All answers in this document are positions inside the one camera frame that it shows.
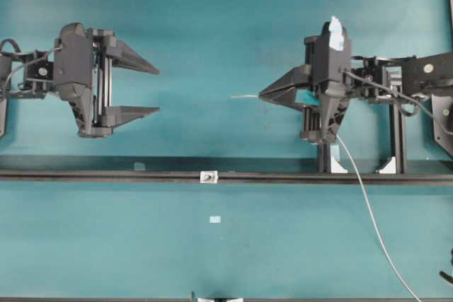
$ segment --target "black mounting plate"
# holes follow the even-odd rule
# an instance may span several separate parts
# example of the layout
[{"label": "black mounting plate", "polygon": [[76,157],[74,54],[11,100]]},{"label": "black mounting plate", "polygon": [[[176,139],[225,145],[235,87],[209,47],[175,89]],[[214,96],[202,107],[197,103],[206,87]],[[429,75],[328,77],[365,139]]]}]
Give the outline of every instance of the black mounting plate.
[{"label": "black mounting plate", "polygon": [[[432,114],[437,121],[453,131],[453,98],[452,97],[437,97],[431,96]],[[438,124],[434,125],[434,140],[438,143],[449,155],[453,157],[453,136],[446,134]]]}]

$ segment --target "white corner bracket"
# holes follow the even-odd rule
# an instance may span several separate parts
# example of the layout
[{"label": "white corner bracket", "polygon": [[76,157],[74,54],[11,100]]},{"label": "white corner bracket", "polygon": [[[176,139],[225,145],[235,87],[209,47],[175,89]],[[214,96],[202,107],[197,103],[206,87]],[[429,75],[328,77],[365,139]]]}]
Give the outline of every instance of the white corner bracket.
[{"label": "white corner bracket", "polygon": [[200,183],[202,184],[217,184],[219,181],[219,173],[217,171],[201,171]]},{"label": "white corner bracket", "polygon": [[348,173],[348,169],[344,169],[336,158],[331,156],[331,173]]},{"label": "white corner bracket", "polygon": [[396,173],[396,157],[393,156],[380,168],[377,173],[386,173],[388,175]]}]

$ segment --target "white cable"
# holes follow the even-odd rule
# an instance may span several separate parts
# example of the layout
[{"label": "white cable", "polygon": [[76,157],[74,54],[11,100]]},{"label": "white cable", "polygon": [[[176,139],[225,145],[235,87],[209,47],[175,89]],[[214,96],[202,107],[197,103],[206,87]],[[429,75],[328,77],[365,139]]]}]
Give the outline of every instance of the white cable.
[{"label": "white cable", "polygon": [[394,261],[392,261],[392,259],[390,258],[389,252],[387,251],[387,248],[386,248],[386,246],[384,244],[384,241],[382,240],[381,232],[379,231],[379,228],[377,227],[377,222],[376,222],[376,219],[374,217],[374,212],[373,212],[373,209],[371,208],[371,204],[369,203],[367,190],[365,189],[365,186],[363,185],[362,177],[360,177],[359,170],[357,169],[357,166],[355,165],[354,159],[352,158],[351,153],[349,152],[349,149],[346,147],[346,144],[343,142],[343,140],[338,135],[337,135],[337,139],[340,142],[341,146],[345,149],[346,154],[348,155],[348,157],[349,157],[349,159],[350,159],[350,161],[352,163],[352,166],[354,168],[354,171],[355,171],[355,173],[357,175],[357,178],[359,179],[360,187],[362,188],[362,192],[363,192],[363,197],[365,198],[365,203],[367,204],[368,212],[369,212],[369,215],[370,215],[371,220],[373,222],[374,231],[376,231],[377,238],[379,239],[379,243],[381,244],[381,248],[382,248],[382,251],[384,251],[385,257],[389,261],[390,266],[393,269],[395,275],[398,277],[398,279],[404,285],[404,287],[407,289],[407,291],[414,297],[414,299],[417,302],[422,302],[418,298],[417,294],[415,294],[413,292],[413,290],[410,288],[410,286],[406,283],[404,278],[401,276],[401,274],[399,273],[399,271],[395,267]]},{"label": "white cable", "polygon": [[258,95],[232,95],[231,98],[258,98]]}]

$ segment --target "bolt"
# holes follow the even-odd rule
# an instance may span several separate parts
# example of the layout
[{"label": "bolt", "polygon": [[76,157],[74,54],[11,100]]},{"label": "bolt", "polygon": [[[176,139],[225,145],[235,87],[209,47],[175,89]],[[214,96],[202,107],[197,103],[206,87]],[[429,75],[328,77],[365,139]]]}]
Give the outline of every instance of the bolt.
[{"label": "bolt", "polygon": [[47,75],[47,69],[45,67],[40,67],[38,69],[38,73],[41,75],[41,76],[46,76]]},{"label": "bolt", "polygon": [[426,64],[423,67],[423,72],[425,72],[426,74],[430,74],[433,71],[434,71],[434,66],[432,64]]}]

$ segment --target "teal table surface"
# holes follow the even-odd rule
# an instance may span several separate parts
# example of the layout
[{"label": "teal table surface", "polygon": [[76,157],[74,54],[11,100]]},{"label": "teal table surface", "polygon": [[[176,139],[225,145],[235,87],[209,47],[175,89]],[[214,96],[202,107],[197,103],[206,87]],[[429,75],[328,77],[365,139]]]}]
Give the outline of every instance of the teal table surface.
[{"label": "teal table surface", "polygon": [[[63,25],[80,21],[114,30],[161,70],[114,70],[113,105],[161,111],[107,139],[78,138],[69,106],[52,96],[11,101],[0,155],[313,158],[316,148],[298,138],[297,112],[231,97],[256,94],[300,65],[303,38],[332,15],[348,29],[353,54],[452,48],[448,0],[0,0],[0,37],[23,50],[50,48]],[[340,135],[354,156],[388,156],[386,113],[352,102]],[[450,159],[432,141],[428,118],[407,119],[407,127],[409,159]],[[438,275],[450,269],[452,188],[370,192],[409,284],[421,296],[452,297]],[[379,249],[358,186],[0,182],[0,296],[191,291],[408,295]]]}]

